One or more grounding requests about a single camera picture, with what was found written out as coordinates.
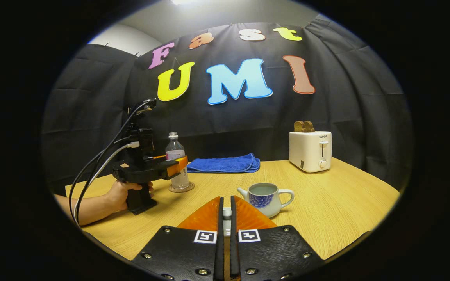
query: letter m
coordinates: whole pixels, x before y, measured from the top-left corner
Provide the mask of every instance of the letter m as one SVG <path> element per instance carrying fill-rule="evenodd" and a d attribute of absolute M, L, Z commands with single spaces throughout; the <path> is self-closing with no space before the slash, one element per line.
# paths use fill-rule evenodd
<path fill-rule="evenodd" d="M 230 96 L 237 100 L 241 94 L 244 82 L 246 82 L 246 98 L 265 98 L 272 95 L 272 89 L 266 86 L 263 71 L 261 71 L 263 59 L 246 59 L 234 74 L 225 64 L 218 64 L 206 69 L 211 75 L 211 97 L 207 103 L 217 105 L 227 101 L 227 95 L 223 93 L 222 85 Z"/>

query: colorful foam letter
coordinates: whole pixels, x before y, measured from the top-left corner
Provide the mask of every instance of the colorful foam letter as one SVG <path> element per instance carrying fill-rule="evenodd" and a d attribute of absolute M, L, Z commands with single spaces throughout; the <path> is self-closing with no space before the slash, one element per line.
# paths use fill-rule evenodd
<path fill-rule="evenodd" d="M 294 55 L 285 55 L 282 57 L 291 66 L 293 76 L 295 77 L 295 85 L 293 90 L 299 94 L 313 94 L 316 89 L 310 84 L 309 76 L 305 70 L 305 60 Z"/>
<path fill-rule="evenodd" d="M 173 48 L 174 46 L 175 43 L 171 42 L 160 48 L 153 50 L 152 53 L 154 54 L 154 56 L 152 57 L 152 64 L 148 67 L 148 69 L 153 69 L 156 66 L 162 64 L 164 60 L 162 60 L 161 58 L 167 57 L 168 54 L 170 53 L 170 48 Z"/>
<path fill-rule="evenodd" d="M 299 37 L 299 36 L 294 36 L 293 33 L 296 33 L 296 31 L 294 30 L 289 30 L 285 27 L 279 27 L 274 29 L 274 31 L 279 32 L 279 34 L 284 37 L 285 39 L 288 40 L 293 40 L 293 41 L 301 41 L 303 38 Z"/>
<path fill-rule="evenodd" d="M 161 73 L 157 78 L 159 79 L 159 86 L 157 87 L 157 98 L 160 101 L 171 101 L 178 98 L 189 88 L 189 83 L 191 81 L 191 67 L 194 62 L 187 62 L 182 64 L 178 70 L 182 72 L 180 77 L 180 85 L 173 90 L 170 90 L 170 79 L 171 75 L 174 73 L 173 69 Z"/>
<path fill-rule="evenodd" d="M 214 37 L 211 36 L 211 32 L 203 33 L 194 39 L 191 40 L 191 45 L 189 46 L 189 49 L 195 49 L 202 44 L 207 44 L 211 41 L 213 41 Z"/>
<path fill-rule="evenodd" d="M 263 59 L 246 59 L 234 74 L 225 64 L 218 64 L 206 69 L 211 75 L 211 97 L 207 99 L 210 105 L 224 103 L 227 95 L 223 94 L 222 85 L 230 96 L 237 100 L 241 94 L 244 82 L 247 88 L 244 92 L 246 98 L 265 98 L 272 95 L 272 89 L 266 86 L 263 71 L 261 70 Z"/>
<path fill-rule="evenodd" d="M 265 39 L 265 35 L 260 30 L 241 30 L 239 38 L 245 41 L 260 41 Z"/>

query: wooden table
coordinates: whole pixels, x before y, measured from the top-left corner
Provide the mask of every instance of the wooden table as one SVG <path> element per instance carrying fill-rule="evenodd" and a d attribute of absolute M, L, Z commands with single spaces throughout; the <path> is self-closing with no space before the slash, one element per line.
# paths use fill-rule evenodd
<path fill-rule="evenodd" d="M 272 218 L 278 226 L 293 225 L 321 258 L 329 258 L 366 231 L 372 230 L 389 212 L 399 192 L 387 183 L 341 160 L 332 158 L 329 170 L 308 174 L 288 160 L 261 162 L 259 171 L 243 174 L 189 174 L 195 188 L 189 192 L 168 190 L 169 180 L 154 181 L 157 206 L 139 215 L 121 211 L 83 227 L 100 242 L 132 260 L 163 225 L 177 226 L 200 206 L 237 195 L 254 183 L 274 183 L 295 192 L 294 201 Z M 113 176 L 96 179 L 85 197 L 105 194 Z M 78 197 L 84 183 L 77 185 Z M 285 202 L 289 194 L 281 194 Z"/>

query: blue towel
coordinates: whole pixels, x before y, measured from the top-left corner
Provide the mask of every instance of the blue towel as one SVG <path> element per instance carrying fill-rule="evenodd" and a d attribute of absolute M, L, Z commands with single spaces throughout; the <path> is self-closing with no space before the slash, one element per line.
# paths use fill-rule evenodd
<path fill-rule="evenodd" d="M 259 159 L 253 153 L 239 157 L 194 159 L 188 173 L 253 173 L 259 170 Z"/>

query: human arm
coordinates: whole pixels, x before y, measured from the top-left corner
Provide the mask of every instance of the human arm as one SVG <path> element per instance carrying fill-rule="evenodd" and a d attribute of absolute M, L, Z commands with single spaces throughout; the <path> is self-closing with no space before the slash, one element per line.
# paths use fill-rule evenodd
<path fill-rule="evenodd" d="M 149 182 L 149 191 L 153 191 L 152 183 Z M 126 198 L 128 196 L 128 190 L 141 190 L 142 186 L 136 183 L 121 183 L 116 180 L 112 185 L 109 192 L 102 196 L 85 198 L 81 201 L 81 208 L 79 212 L 79 223 L 81 226 L 91 224 L 99 219 L 109 216 L 110 214 L 117 212 L 118 210 L 126 210 Z M 59 203 L 62 210 L 67 216 L 72 219 L 70 215 L 68 198 L 60 195 L 55 195 L 55 199 Z M 74 208 L 77 199 L 72 199 L 72 206 Z"/>

